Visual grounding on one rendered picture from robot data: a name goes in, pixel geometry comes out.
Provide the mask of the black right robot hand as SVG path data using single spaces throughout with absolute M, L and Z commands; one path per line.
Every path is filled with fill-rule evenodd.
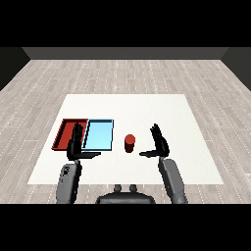
M 168 157 L 170 154 L 170 148 L 169 144 L 166 140 L 166 138 L 162 135 L 161 130 L 157 124 L 154 124 L 150 131 L 152 133 L 152 137 L 155 143 L 155 149 L 146 151 L 146 152 L 140 152 L 140 156 L 145 156 L 147 158 L 152 157 Z

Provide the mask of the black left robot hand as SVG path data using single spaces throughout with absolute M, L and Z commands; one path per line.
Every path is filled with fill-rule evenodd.
M 67 157 L 70 161 L 75 161 L 79 159 L 92 159 L 100 155 L 100 152 L 81 151 L 82 130 L 83 126 L 79 123 L 75 123 L 73 127 L 72 138 L 69 140 L 67 146 Z

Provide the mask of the red shallow open box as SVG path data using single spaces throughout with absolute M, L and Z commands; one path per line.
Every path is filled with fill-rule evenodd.
M 88 119 L 63 119 L 52 145 L 54 151 L 66 151 L 69 140 L 72 138 L 75 124 L 82 126 L 82 132 L 85 132 Z

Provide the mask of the light blue shallow open box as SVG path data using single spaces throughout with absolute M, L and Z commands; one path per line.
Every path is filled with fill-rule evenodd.
M 83 151 L 111 151 L 114 121 L 112 119 L 90 119 L 84 133 Z

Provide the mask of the small red can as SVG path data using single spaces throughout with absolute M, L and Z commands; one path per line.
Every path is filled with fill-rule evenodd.
M 135 137 L 132 134 L 128 134 L 125 137 L 125 151 L 131 153 L 134 148 Z

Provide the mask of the dark grey robot body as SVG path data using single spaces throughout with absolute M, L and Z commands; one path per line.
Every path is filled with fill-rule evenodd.
M 116 184 L 114 191 L 99 196 L 96 204 L 155 204 L 152 196 L 139 193 L 135 184 L 129 186 L 129 192 L 122 192 L 122 186 Z

